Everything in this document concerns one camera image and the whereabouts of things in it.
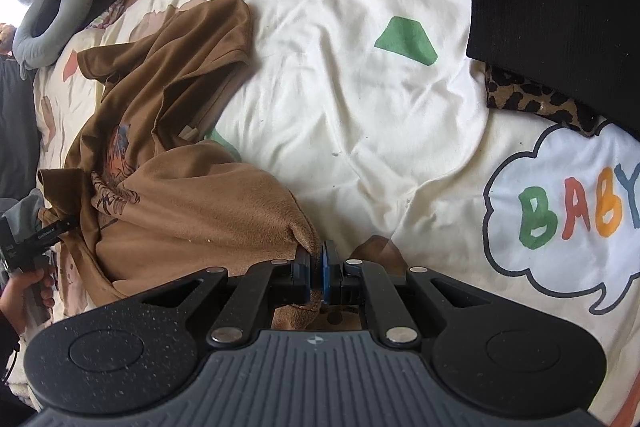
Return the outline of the person's left hand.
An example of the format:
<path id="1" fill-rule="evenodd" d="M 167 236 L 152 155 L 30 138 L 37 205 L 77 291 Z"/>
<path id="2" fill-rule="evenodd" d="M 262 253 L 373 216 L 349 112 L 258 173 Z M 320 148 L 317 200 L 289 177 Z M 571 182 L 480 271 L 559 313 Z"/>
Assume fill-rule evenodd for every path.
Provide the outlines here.
<path id="1" fill-rule="evenodd" d="M 35 286 L 39 291 L 41 303 L 46 309 L 54 307 L 51 273 L 51 269 L 15 272 L 10 276 L 8 285 L 2 291 L 1 313 L 18 335 L 22 335 L 27 326 L 26 296 L 32 286 Z"/>

